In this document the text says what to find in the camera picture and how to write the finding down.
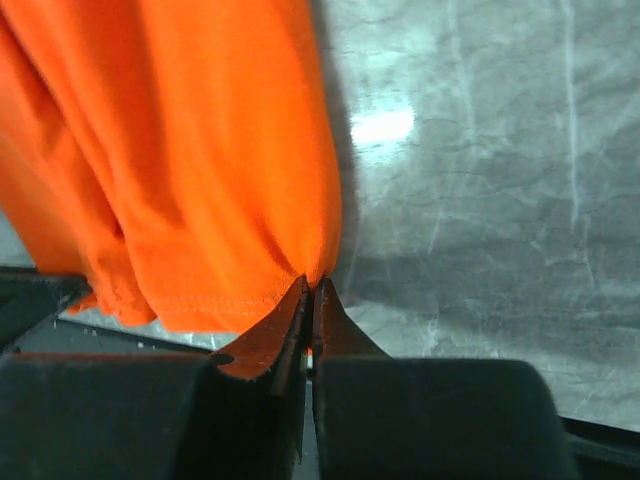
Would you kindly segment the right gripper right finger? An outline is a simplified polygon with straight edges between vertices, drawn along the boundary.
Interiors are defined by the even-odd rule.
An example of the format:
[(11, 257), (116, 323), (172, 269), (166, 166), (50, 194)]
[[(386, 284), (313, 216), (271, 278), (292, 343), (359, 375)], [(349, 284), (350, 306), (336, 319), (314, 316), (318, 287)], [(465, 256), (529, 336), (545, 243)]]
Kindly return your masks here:
[(324, 479), (576, 479), (547, 384), (518, 360), (402, 358), (315, 293), (314, 420)]

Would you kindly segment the orange t shirt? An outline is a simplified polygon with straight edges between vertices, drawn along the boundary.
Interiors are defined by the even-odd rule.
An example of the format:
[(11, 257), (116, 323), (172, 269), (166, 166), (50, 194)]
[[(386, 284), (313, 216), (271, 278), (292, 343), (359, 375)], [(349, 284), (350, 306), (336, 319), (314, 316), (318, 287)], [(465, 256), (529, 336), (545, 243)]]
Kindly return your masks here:
[(125, 326), (241, 333), (335, 265), (306, 1), (5, 1), (1, 207)]

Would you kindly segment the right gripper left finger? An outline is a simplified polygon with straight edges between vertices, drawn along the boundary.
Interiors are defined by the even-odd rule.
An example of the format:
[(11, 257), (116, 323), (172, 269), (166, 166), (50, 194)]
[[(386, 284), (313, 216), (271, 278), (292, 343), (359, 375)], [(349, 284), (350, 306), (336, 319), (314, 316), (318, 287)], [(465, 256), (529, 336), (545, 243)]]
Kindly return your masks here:
[(1, 353), (5, 479), (288, 479), (309, 287), (212, 353)]

